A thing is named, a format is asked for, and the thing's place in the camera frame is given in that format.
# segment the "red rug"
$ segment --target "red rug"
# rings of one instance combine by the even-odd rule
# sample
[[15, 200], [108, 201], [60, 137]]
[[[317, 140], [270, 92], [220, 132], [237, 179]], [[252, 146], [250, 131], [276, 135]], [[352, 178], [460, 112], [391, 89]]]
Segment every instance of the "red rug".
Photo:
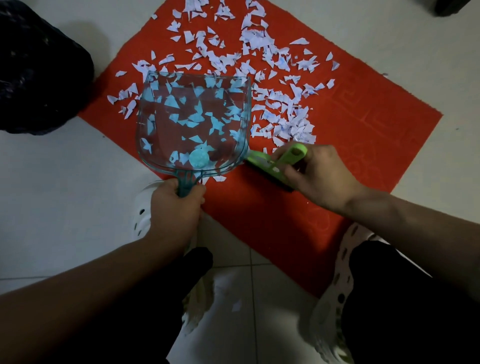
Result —
[[[169, 71], [174, 70], [173, 64], [191, 63], [192, 54], [185, 50], [191, 48], [195, 53], [195, 43], [185, 44], [184, 30], [196, 33], [210, 26], [226, 44], [224, 49], [219, 49], [205, 41], [216, 55], [241, 51], [239, 37], [243, 17], [247, 14], [245, 2], [227, 0], [226, 5], [236, 18], [227, 21], [218, 18], [216, 22], [213, 14], [217, 11], [219, 1], [210, 2], [214, 8], [211, 9], [209, 5], [203, 7], [208, 14], [205, 19], [198, 16], [189, 23], [184, 13], [182, 19], [178, 20], [181, 22], [180, 33], [173, 33], [167, 30], [174, 20], [172, 10], [182, 11], [184, 2], [167, 0], [156, 11], [158, 18], [150, 19], [121, 48], [96, 80], [95, 98], [80, 113], [85, 121], [135, 158], [138, 158], [134, 139], [137, 109], [129, 119], [124, 120], [118, 112], [120, 106], [126, 106], [130, 99], [111, 105], [107, 95], [116, 96], [133, 82], [140, 89], [142, 75], [133, 68], [132, 63], [150, 61], [152, 50], [156, 53], [156, 60], [152, 63], [157, 70], [162, 68], [158, 62], [169, 53], [174, 53], [175, 57], [175, 62], [167, 64]], [[260, 3], [267, 14], [264, 18], [269, 24], [267, 31], [275, 39], [277, 47], [290, 47], [290, 53], [297, 55], [299, 60], [304, 58], [303, 49], [308, 48], [318, 55], [317, 60], [321, 63], [313, 73], [298, 71], [296, 67], [286, 72], [276, 67], [278, 75], [271, 80], [265, 79], [260, 87], [281, 90], [293, 97], [290, 87], [279, 83], [280, 77], [301, 75], [299, 85], [308, 83], [313, 86], [320, 82], [326, 84], [335, 78], [332, 89], [322, 89], [319, 95], [312, 95], [300, 102], [303, 107], [313, 108], [309, 111], [308, 119], [315, 125], [313, 134], [317, 136], [317, 143], [334, 145], [347, 167], [362, 183], [392, 191], [440, 120], [441, 114], [288, 12], [266, 0], [260, 0]], [[178, 43], [170, 39], [175, 35], [182, 35]], [[290, 42], [301, 37], [310, 44], [289, 46]], [[340, 63], [335, 71], [331, 71], [331, 61], [324, 61], [329, 52]], [[267, 68], [265, 72], [268, 76], [269, 66], [262, 61], [261, 53], [257, 50], [257, 56], [243, 56], [240, 60], [245, 62], [251, 59], [251, 65], [257, 70]], [[207, 59], [199, 59], [198, 62], [202, 64], [202, 70], [192, 72], [205, 73], [207, 69], [213, 69]], [[115, 77], [119, 70], [128, 73]], [[235, 69], [229, 67], [228, 74], [234, 73]], [[261, 112], [254, 114], [259, 120]], [[266, 126], [266, 121], [259, 123], [262, 127]], [[266, 146], [269, 152], [275, 147], [271, 139], [261, 137], [251, 138], [250, 146], [255, 150], [262, 150]], [[209, 180], [204, 209], [310, 293], [320, 296], [330, 283], [339, 239], [348, 224], [340, 216], [309, 203], [297, 192], [289, 194], [281, 191], [246, 166], [229, 173], [225, 182]]]

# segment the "black garbage bag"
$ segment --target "black garbage bag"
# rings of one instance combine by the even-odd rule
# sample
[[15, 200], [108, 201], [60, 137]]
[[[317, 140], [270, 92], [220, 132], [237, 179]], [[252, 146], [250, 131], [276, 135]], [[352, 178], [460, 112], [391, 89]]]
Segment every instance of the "black garbage bag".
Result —
[[88, 102], [90, 54], [18, 0], [0, 0], [0, 129], [47, 134]]

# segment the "shoe hole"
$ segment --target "shoe hole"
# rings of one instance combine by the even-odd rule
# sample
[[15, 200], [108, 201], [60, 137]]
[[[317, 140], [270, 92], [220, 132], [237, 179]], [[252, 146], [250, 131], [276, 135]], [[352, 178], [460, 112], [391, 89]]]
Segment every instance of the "shoe hole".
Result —
[[333, 285], [336, 286], [336, 283], [340, 279], [340, 273], [335, 274], [335, 277], [333, 278]]

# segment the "white tile floor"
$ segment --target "white tile floor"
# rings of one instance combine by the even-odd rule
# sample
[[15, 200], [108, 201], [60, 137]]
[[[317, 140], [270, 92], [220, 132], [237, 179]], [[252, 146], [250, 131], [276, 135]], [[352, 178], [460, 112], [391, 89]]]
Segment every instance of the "white tile floor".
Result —
[[[97, 74], [162, 3], [25, 2], [90, 51]], [[394, 193], [480, 222], [480, 2], [449, 18], [431, 2], [273, 0], [444, 114]], [[43, 137], [0, 133], [0, 170], [0, 293], [126, 243], [133, 197], [156, 179], [79, 118]], [[199, 235], [216, 300], [172, 364], [320, 363], [304, 330], [315, 299], [211, 219]]]

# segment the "dustpan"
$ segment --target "dustpan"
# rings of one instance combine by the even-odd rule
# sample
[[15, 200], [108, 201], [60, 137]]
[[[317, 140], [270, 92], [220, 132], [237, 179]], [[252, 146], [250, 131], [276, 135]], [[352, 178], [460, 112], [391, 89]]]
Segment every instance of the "dustpan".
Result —
[[179, 180], [179, 196], [202, 178], [228, 173], [248, 151], [249, 77], [149, 72], [136, 145], [152, 170]]

